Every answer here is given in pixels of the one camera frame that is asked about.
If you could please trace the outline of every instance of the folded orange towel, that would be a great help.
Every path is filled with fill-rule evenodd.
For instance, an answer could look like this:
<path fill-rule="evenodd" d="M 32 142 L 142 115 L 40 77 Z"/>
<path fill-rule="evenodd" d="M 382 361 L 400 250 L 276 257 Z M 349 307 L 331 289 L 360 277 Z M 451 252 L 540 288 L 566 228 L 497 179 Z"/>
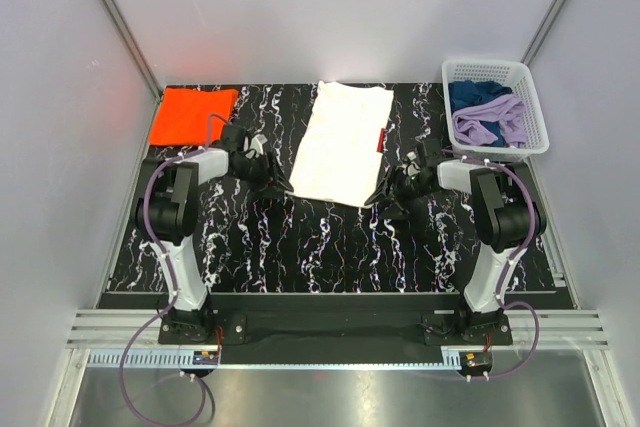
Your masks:
<path fill-rule="evenodd" d="M 192 89 L 165 90 L 164 99 L 151 129 L 151 145 L 204 145 L 207 143 L 209 114 L 229 120 L 238 99 L 237 90 L 202 92 Z M 213 119 L 210 141 L 218 140 L 223 122 Z"/>

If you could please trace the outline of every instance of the purple cloth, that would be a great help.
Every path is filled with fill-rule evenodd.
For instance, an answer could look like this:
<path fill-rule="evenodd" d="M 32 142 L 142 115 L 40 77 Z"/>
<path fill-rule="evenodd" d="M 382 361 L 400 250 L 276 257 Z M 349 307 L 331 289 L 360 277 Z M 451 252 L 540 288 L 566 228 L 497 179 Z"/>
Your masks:
<path fill-rule="evenodd" d="M 481 122 L 498 122 L 505 142 L 521 147 L 527 141 L 522 124 L 526 107 L 513 94 L 502 95 L 483 105 L 465 107 L 453 113 L 453 132 L 461 142 L 469 145 L 492 144 L 498 138 Z"/>

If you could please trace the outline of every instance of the white plastic basket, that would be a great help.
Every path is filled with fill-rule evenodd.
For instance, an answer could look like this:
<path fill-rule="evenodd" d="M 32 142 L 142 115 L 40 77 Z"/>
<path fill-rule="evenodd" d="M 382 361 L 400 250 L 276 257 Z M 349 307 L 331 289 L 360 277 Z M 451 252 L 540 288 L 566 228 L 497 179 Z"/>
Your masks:
<path fill-rule="evenodd" d="M 511 87 L 526 106 L 524 113 L 524 129 L 528 140 L 523 148 L 490 147 L 486 145 L 465 145 L 458 142 L 453 135 L 451 118 L 451 101 L 449 100 L 449 82 L 471 80 L 483 82 L 494 80 L 506 87 Z M 549 148 L 549 137 L 540 110 L 540 102 L 529 68 L 520 62 L 504 60 L 447 60 L 442 64 L 442 83 L 444 84 L 444 104 L 447 113 L 447 127 L 453 150 L 468 153 L 476 157 L 489 158 L 495 161 L 515 162 L 523 160 L 531 154 L 542 154 Z"/>

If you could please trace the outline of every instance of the gray floor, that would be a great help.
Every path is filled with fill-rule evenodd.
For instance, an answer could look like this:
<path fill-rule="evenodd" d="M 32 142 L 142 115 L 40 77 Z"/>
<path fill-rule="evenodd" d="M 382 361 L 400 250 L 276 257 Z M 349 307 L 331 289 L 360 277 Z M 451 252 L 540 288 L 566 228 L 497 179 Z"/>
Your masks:
<path fill-rule="evenodd" d="M 496 371 L 516 360 L 496 353 Z M 127 371 L 138 408 L 164 423 L 196 411 L 200 390 L 167 370 Z M 210 426 L 604 426 L 584 358 L 539 352 L 526 370 L 467 384 L 449 372 L 219 370 L 206 378 L 215 397 L 194 425 Z M 88 369 L 72 426 L 145 425 L 124 407 L 115 369 Z"/>

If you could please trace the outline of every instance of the robotic arm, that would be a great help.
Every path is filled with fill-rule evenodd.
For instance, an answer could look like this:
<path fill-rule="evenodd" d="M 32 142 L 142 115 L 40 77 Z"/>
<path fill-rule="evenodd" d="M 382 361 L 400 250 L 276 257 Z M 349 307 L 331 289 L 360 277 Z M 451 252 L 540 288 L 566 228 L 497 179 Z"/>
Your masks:
<path fill-rule="evenodd" d="M 529 168 L 525 163 L 506 167 L 518 176 L 531 196 L 536 214 L 534 235 L 544 233 L 547 216 Z M 504 172 L 446 160 L 437 140 L 418 144 L 403 165 L 391 167 L 367 204 L 380 203 L 383 219 L 401 220 L 408 217 L 407 204 L 411 200 L 442 190 L 471 195 L 475 228 L 482 241 L 473 276 L 461 294 L 452 330 L 463 336 L 486 335 L 501 325 L 503 310 L 496 294 L 504 298 L 508 281 L 526 251 L 523 249 L 512 259 L 505 281 L 496 292 L 510 255 L 527 237 L 530 225 L 527 205 L 518 186 Z"/>
<path fill-rule="evenodd" d="M 207 288 L 200 278 L 193 249 L 199 209 L 198 186 L 231 175 L 249 182 L 252 189 L 265 197 L 281 197 L 285 191 L 293 191 L 275 154 L 265 149 L 266 143 L 264 135 L 252 136 L 242 127 L 226 124 L 220 140 L 212 148 L 173 163 L 155 182 L 149 218 L 167 253 L 155 242 L 151 247 L 167 282 L 169 300 L 177 296 L 165 319 L 167 331 L 188 333 L 189 337 L 209 335 L 213 331 Z M 162 162 L 161 159 L 143 161 L 130 212 L 130 220 L 147 240 L 151 238 L 145 228 L 143 200 L 149 180 Z M 167 256 L 174 266 L 177 285 L 173 285 L 169 275 Z"/>

